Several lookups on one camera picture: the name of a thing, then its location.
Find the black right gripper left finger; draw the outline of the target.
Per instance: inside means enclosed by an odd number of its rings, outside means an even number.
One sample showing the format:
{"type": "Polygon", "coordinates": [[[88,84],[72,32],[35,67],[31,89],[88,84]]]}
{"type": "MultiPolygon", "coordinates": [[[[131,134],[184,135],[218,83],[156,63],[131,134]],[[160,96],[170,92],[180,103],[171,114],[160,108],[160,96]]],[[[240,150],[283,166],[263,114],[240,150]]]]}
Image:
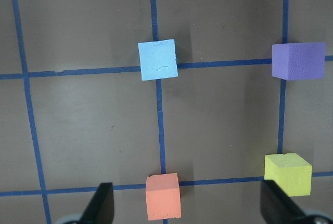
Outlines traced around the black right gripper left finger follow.
{"type": "Polygon", "coordinates": [[[111,224],[114,219],[112,182],[101,183],[78,223],[111,224]]]}

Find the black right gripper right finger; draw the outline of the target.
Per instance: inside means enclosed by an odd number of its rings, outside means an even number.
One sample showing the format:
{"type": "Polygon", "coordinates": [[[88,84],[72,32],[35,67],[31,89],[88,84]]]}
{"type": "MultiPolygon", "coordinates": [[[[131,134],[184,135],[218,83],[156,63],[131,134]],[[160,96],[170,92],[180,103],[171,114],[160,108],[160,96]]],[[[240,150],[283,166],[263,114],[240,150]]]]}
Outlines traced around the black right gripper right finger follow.
{"type": "Polygon", "coordinates": [[[265,223],[310,223],[308,216],[273,180],[261,182],[260,212],[265,223]]]}

